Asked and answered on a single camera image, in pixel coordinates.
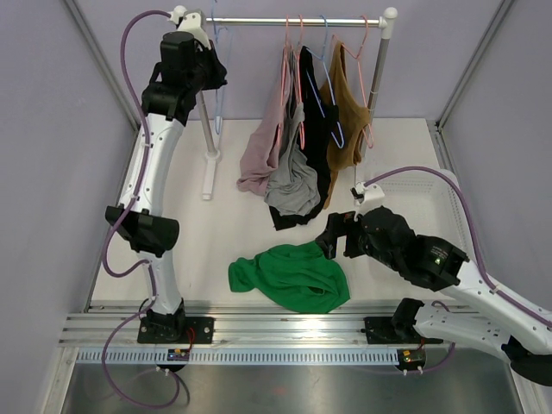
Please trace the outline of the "pink tank top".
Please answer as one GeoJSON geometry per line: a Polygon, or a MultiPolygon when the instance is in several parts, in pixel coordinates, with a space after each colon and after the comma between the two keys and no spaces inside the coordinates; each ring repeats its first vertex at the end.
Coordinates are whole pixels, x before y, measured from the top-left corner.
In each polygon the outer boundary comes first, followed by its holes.
{"type": "MultiPolygon", "coordinates": [[[[258,196],[264,196],[267,190],[269,176],[279,165],[279,150],[275,146],[277,113],[279,106],[279,75],[273,85],[272,95],[268,101],[264,116],[258,128],[249,136],[248,144],[240,160],[241,176],[236,181],[239,191],[252,192],[258,196]]],[[[287,79],[285,82],[285,107],[287,105],[291,90],[291,74],[288,67],[287,79]]]]}

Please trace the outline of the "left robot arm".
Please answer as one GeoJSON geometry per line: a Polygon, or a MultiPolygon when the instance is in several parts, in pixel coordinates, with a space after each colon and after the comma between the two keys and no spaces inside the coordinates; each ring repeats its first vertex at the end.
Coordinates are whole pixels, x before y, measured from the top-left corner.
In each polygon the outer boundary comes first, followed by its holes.
{"type": "Polygon", "coordinates": [[[111,231],[137,253],[146,274],[149,299],[140,311],[139,343],[209,342],[201,331],[212,327],[212,319],[185,314],[173,265],[180,226],[162,211],[173,152],[189,114],[204,91],[226,85],[226,74],[202,29],[173,31],[163,36],[160,62],[141,94],[145,122],[127,187],[105,211],[111,231]]]}

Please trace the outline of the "grey tank top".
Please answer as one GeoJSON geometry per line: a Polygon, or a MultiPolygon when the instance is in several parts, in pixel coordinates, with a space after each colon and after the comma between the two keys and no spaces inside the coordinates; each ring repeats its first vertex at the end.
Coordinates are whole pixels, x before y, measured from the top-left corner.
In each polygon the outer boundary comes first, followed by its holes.
{"type": "Polygon", "coordinates": [[[281,216],[306,216],[320,202],[320,194],[317,172],[300,149],[304,105],[298,101],[298,61],[292,52],[288,56],[292,89],[285,105],[279,166],[269,177],[264,201],[281,216]]]}

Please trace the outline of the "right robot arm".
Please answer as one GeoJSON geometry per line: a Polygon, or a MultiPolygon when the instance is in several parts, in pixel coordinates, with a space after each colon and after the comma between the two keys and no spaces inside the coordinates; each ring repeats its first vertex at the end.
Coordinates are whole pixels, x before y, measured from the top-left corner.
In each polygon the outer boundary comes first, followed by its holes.
{"type": "Polygon", "coordinates": [[[386,207],[366,214],[332,213],[316,238],[328,259],[337,241],[344,256],[366,255],[414,286],[469,305],[483,320],[452,315],[405,298],[391,322],[402,342],[416,336],[458,342],[507,362],[518,375],[541,386],[551,384],[551,313],[510,288],[497,285],[465,252],[436,236],[418,235],[386,207]]]}

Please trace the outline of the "green tank top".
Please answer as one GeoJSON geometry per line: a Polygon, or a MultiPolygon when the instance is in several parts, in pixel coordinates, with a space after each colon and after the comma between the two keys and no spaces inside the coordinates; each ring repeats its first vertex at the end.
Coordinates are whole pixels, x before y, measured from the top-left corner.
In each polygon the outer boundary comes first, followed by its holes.
{"type": "Polygon", "coordinates": [[[326,314],[350,300],[345,272],[313,241],[241,257],[229,264],[228,279],[234,293],[257,290],[297,313],[326,314]]]}

